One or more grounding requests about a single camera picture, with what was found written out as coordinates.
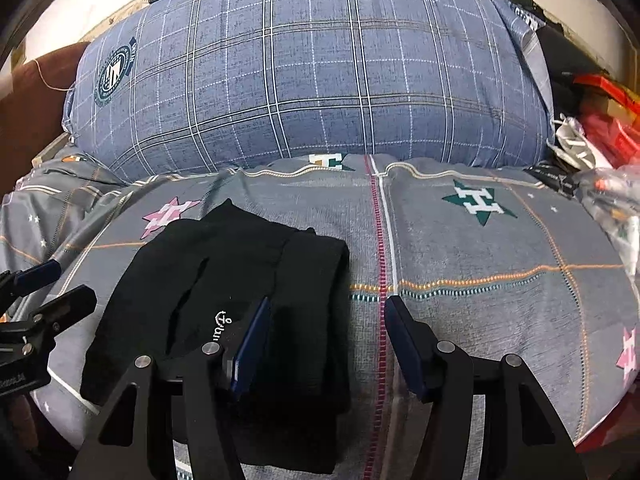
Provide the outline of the black pants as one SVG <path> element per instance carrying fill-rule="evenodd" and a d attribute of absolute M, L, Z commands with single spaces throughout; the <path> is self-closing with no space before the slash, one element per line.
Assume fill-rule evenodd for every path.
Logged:
<path fill-rule="evenodd" d="M 145 244 L 108 300 L 86 353 L 81 395 L 104 404 L 137 357 L 169 370 L 214 342 L 242 463 L 329 474 L 350 407 L 349 250 L 311 229 L 224 202 Z"/>

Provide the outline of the dark red headboard cushion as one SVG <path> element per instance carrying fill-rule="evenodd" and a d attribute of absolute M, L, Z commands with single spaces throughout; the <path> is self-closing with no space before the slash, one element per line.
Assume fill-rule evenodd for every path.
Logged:
<path fill-rule="evenodd" d="M 88 44 L 78 42 L 18 66 L 1 78 L 1 193 L 32 169 L 62 133 L 63 104 Z"/>

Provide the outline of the grey patterned bed sheet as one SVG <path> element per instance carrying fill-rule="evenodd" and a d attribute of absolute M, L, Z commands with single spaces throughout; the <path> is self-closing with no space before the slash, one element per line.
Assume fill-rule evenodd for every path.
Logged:
<path fill-rule="evenodd" d="M 345 155 L 126 181 L 66 148 L 3 197 L 1 263 L 63 271 L 11 318 L 80 284 L 98 297 L 36 394 L 68 442 L 134 350 L 191 349 L 264 288 L 259 251 L 276 231 L 292 235 L 294 286 L 277 301 L 256 434 L 241 439 L 252 479 L 408 477 L 428 411 L 383 330 L 390 296 L 473 356 L 522 356 L 574 442 L 636 377 L 639 293 L 620 255 L 581 203 L 521 169 Z"/>

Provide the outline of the clear plastic bag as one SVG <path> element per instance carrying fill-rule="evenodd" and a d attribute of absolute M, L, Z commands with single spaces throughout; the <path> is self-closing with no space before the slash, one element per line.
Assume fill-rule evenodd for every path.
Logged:
<path fill-rule="evenodd" d="M 578 200 L 634 278 L 639 271 L 639 166 L 594 168 L 576 174 L 574 181 Z"/>

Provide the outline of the white black printed bag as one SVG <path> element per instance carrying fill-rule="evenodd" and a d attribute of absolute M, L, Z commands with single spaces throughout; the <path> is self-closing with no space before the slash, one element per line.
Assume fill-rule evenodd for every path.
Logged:
<path fill-rule="evenodd" d="M 586 138 L 582 124 L 574 117 L 561 116 L 553 121 L 555 133 L 548 148 L 571 170 L 611 169 L 605 156 Z"/>

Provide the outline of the red packaging pile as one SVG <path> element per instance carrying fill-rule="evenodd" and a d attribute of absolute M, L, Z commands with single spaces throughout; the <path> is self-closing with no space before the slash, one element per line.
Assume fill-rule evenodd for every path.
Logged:
<path fill-rule="evenodd" d="M 578 120 L 586 137 L 614 167 L 639 165 L 639 96 L 600 74 L 575 76 L 582 90 Z"/>

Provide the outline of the blue plaid pillow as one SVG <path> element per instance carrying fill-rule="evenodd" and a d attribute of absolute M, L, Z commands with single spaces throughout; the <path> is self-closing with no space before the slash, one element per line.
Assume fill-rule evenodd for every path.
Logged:
<path fill-rule="evenodd" d="M 509 0 L 151 0 L 88 45 L 62 125 L 133 181 L 334 153 L 528 166 L 552 118 Z"/>

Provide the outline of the wooden bed frame edge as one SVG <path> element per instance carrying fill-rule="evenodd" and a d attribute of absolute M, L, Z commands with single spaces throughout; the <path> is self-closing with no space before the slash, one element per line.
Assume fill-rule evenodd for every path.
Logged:
<path fill-rule="evenodd" d="M 44 162 L 51 160 L 62 148 L 65 148 L 69 140 L 70 135 L 66 132 L 57 136 L 32 159 L 32 168 L 37 168 Z"/>

